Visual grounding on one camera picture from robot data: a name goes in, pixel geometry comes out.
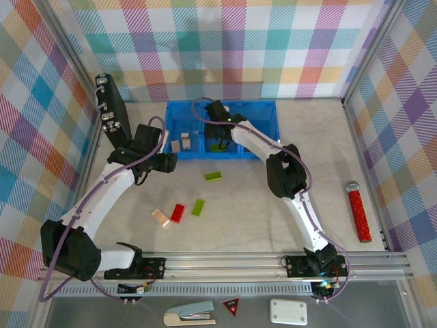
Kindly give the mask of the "red lego brick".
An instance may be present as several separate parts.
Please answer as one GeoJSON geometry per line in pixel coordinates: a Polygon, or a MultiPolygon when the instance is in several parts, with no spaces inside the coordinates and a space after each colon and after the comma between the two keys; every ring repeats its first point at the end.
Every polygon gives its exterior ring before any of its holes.
{"type": "Polygon", "coordinates": [[[179,223],[182,220],[182,217],[184,215],[185,211],[185,205],[183,204],[176,204],[175,208],[173,209],[172,215],[170,217],[170,220],[175,223],[179,223]]]}

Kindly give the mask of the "blue three-compartment bin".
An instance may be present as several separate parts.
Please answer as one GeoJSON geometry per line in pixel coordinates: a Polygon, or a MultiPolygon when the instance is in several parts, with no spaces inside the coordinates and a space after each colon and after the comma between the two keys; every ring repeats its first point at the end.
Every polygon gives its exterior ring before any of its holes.
{"type": "MultiPolygon", "coordinates": [[[[280,141],[279,121],[276,102],[273,100],[224,100],[229,107],[230,114],[242,114],[250,123],[269,138],[280,141]]],[[[244,146],[234,142],[225,143],[226,152],[211,152],[210,146],[219,144],[215,139],[204,137],[204,122],[198,120],[191,109],[190,100],[167,103],[165,126],[169,131],[165,152],[171,152],[171,141],[178,140],[182,144],[181,133],[189,133],[191,149],[177,153],[179,160],[243,160],[256,159],[257,157],[244,146]]]]}

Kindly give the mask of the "black briefcase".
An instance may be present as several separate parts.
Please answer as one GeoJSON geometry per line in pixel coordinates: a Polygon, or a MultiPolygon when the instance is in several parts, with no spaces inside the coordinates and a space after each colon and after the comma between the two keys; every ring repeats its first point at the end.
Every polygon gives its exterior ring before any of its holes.
{"type": "Polygon", "coordinates": [[[102,130],[114,148],[124,147],[132,140],[125,103],[110,74],[95,77],[96,108],[100,112],[102,130]]]}

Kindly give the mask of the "light blue stapler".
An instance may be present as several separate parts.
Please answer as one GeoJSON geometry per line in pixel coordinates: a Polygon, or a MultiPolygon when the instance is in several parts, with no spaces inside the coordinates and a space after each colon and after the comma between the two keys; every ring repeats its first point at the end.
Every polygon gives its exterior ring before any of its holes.
{"type": "Polygon", "coordinates": [[[163,322],[167,327],[215,325],[216,321],[211,318],[213,311],[212,301],[190,303],[168,309],[163,322]]]}

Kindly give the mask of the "red black triangle sign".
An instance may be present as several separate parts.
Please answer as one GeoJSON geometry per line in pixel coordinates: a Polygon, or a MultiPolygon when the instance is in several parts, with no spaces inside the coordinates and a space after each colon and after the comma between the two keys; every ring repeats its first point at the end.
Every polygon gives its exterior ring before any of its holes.
{"type": "Polygon", "coordinates": [[[238,315],[238,307],[240,305],[240,298],[229,299],[221,301],[221,303],[226,307],[230,314],[236,318],[238,315]]]}

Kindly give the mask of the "red glitter tube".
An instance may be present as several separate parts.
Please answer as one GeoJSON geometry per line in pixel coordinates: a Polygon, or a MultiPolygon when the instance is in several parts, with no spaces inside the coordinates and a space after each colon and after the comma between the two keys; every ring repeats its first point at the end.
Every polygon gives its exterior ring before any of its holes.
{"type": "Polygon", "coordinates": [[[372,237],[359,189],[356,181],[349,181],[346,185],[357,237],[361,243],[369,243],[372,242],[372,237]]]}

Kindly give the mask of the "white rectangular plate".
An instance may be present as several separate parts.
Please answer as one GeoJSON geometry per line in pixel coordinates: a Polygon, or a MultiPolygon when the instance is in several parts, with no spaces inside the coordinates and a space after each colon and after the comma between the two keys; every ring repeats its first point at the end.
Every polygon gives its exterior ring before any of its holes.
{"type": "Polygon", "coordinates": [[[303,301],[271,299],[270,322],[306,326],[308,324],[307,304],[303,301]]]}

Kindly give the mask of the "left aluminium side rail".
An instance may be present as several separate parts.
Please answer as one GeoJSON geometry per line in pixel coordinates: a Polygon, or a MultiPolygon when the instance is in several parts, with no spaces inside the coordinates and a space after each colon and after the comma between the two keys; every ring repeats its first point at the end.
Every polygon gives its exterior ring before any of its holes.
{"type": "Polygon", "coordinates": [[[67,225],[65,225],[65,230],[60,235],[59,244],[55,248],[57,252],[60,252],[61,248],[63,247],[63,244],[66,242],[69,232],[72,229],[72,225],[78,219],[77,217],[78,215],[76,211],[78,210],[78,207],[81,204],[81,198],[87,193],[89,176],[94,163],[94,158],[98,148],[98,143],[100,140],[101,125],[102,124],[101,124],[100,113],[99,111],[97,111],[94,125],[90,129],[89,137],[87,139],[88,144],[87,144],[87,152],[85,153],[85,159],[83,160],[83,163],[80,166],[81,170],[79,171],[79,181],[77,184],[77,190],[74,197],[74,204],[72,205],[73,212],[72,213],[68,212],[66,218],[60,220],[62,224],[67,223],[67,225]]]}

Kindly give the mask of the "aluminium side rail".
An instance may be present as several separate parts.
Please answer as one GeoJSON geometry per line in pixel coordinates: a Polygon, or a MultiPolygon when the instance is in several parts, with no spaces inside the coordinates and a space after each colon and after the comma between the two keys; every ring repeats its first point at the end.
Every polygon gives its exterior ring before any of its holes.
{"type": "Polygon", "coordinates": [[[85,159],[83,160],[83,163],[80,166],[81,170],[79,171],[79,181],[77,184],[77,190],[74,197],[74,204],[72,205],[73,212],[72,213],[68,212],[66,218],[60,220],[62,224],[67,223],[67,225],[65,225],[65,230],[60,235],[59,244],[55,248],[57,252],[60,252],[61,248],[63,247],[63,244],[66,242],[69,232],[72,229],[72,225],[78,219],[77,217],[78,215],[76,211],[78,210],[78,207],[81,204],[81,198],[87,193],[89,176],[94,163],[94,158],[98,148],[98,143],[100,140],[101,125],[102,124],[101,124],[100,113],[99,111],[97,111],[94,125],[90,129],[89,137],[87,139],[88,144],[87,144],[87,152],[85,153],[85,159]]]}
{"type": "Polygon", "coordinates": [[[348,128],[350,129],[350,133],[352,135],[352,141],[353,141],[354,147],[356,149],[356,154],[357,154],[357,157],[358,157],[358,162],[359,162],[359,165],[360,165],[360,168],[361,168],[361,172],[362,172],[364,183],[365,183],[366,190],[367,190],[366,194],[369,197],[369,201],[370,201],[370,204],[371,204],[371,209],[372,209],[372,212],[373,212],[373,214],[375,216],[375,220],[376,220],[377,225],[378,225],[378,231],[379,231],[379,234],[380,234],[380,238],[381,238],[382,243],[384,245],[384,250],[385,251],[392,251],[391,240],[390,240],[390,237],[387,236],[387,234],[386,234],[386,225],[385,225],[385,222],[384,222],[384,219],[383,219],[383,216],[382,216],[381,207],[380,207],[378,198],[377,198],[377,196],[375,194],[375,191],[373,189],[373,185],[372,185],[372,181],[371,181],[371,176],[369,174],[369,170],[368,170],[368,167],[367,167],[367,162],[365,160],[365,156],[364,156],[364,153],[363,153],[363,151],[361,149],[361,145],[360,145],[360,142],[359,142],[359,139],[358,139],[358,135],[357,135],[357,133],[355,131],[354,124],[353,124],[350,112],[348,110],[348,104],[346,102],[343,102],[341,105],[342,105],[342,108],[343,108],[344,115],[346,117],[346,122],[348,124],[348,128]]]}

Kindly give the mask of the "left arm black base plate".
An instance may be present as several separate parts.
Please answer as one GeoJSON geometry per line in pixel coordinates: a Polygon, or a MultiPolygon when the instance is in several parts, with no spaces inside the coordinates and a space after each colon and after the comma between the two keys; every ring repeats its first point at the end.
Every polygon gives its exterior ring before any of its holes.
{"type": "Polygon", "coordinates": [[[165,258],[144,258],[140,256],[133,260],[127,269],[111,269],[104,272],[104,279],[163,279],[165,273],[165,258]]]}

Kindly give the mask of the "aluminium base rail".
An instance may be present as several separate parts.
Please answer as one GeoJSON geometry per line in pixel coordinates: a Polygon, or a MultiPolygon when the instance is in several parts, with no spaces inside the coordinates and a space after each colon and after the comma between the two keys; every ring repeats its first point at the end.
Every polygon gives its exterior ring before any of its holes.
{"type": "MultiPolygon", "coordinates": [[[[287,276],[284,252],[158,252],[147,257],[165,258],[159,283],[182,282],[320,282],[321,277],[287,276]]],[[[352,251],[346,259],[350,281],[410,279],[406,254],[387,251],[352,251]]]]}

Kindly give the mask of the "right aluminium side rail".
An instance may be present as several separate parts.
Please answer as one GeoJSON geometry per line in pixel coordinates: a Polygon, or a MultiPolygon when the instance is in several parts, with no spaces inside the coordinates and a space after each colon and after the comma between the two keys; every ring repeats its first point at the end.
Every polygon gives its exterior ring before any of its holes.
{"type": "Polygon", "coordinates": [[[369,197],[369,201],[370,201],[370,204],[371,204],[371,209],[372,209],[372,212],[373,212],[373,214],[375,216],[375,220],[376,220],[377,225],[378,225],[378,231],[379,231],[379,234],[380,234],[380,238],[381,238],[382,243],[384,245],[384,250],[385,251],[392,251],[391,240],[390,240],[390,237],[387,236],[387,234],[386,234],[386,225],[385,225],[385,222],[384,222],[384,219],[383,219],[383,216],[382,216],[381,207],[380,207],[378,198],[377,198],[377,196],[375,194],[375,191],[373,189],[373,185],[372,185],[372,181],[371,181],[371,176],[369,174],[369,170],[368,170],[368,167],[367,167],[367,162],[365,160],[365,156],[364,156],[364,153],[363,153],[363,151],[361,149],[361,145],[360,145],[360,142],[359,142],[359,139],[358,139],[358,135],[357,135],[357,133],[355,131],[354,124],[353,124],[350,112],[348,110],[348,104],[346,102],[343,102],[341,105],[342,105],[342,108],[343,108],[344,115],[346,117],[346,122],[348,124],[348,128],[350,129],[350,133],[352,135],[352,141],[353,141],[354,147],[356,149],[356,154],[357,154],[357,157],[358,157],[358,162],[359,162],[359,165],[360,165],[360,168],[361,168],[361,172],[362,172],[364,183],[365,183],[366,190],[367,190],[366,194],[369,197]]]}

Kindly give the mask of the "aluminium frame post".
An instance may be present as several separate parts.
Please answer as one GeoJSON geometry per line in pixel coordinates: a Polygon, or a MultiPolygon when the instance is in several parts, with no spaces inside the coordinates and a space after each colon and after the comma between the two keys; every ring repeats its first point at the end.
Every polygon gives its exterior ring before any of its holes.
{"type": "Polygon", "coordinates": [[[352,65],[339,93],[342,105],[347,104],[358,90],[408,1],[374,1],[351,53],[352,65]]]}
{"type": "Polygon", "coordinates": [[[61,50],[73,66],[94,109],[97,110],[95,73],[100,67],[91,53],[85,34],[79,25],[69,0],[38,0],[40,13],[46,15],[47,23],[58,41],[61,50]]]}

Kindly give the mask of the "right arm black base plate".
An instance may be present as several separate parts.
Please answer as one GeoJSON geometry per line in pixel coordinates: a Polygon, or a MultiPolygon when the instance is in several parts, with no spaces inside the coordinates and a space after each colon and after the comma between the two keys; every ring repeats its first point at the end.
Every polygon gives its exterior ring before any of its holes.
{"type": "Polygon", "coordinates": [[[346,260],[337,256],[330,264],[316,273],[309,265],[306,256],[285,255],[281,258],[281,266],[286,270],[287,277],[345,277],[348,274],[346,260]]]}

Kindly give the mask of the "right aluminium frame post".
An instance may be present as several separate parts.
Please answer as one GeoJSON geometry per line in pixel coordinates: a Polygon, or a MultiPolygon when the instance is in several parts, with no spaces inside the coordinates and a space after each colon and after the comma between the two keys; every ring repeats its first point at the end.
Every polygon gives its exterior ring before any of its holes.
{"type": "Polygon", "coordinates": [[[358,90],[408,1],[374,1],[351,53],[352,65],[339,93],[342,105],[347,104],[358,90]]]}

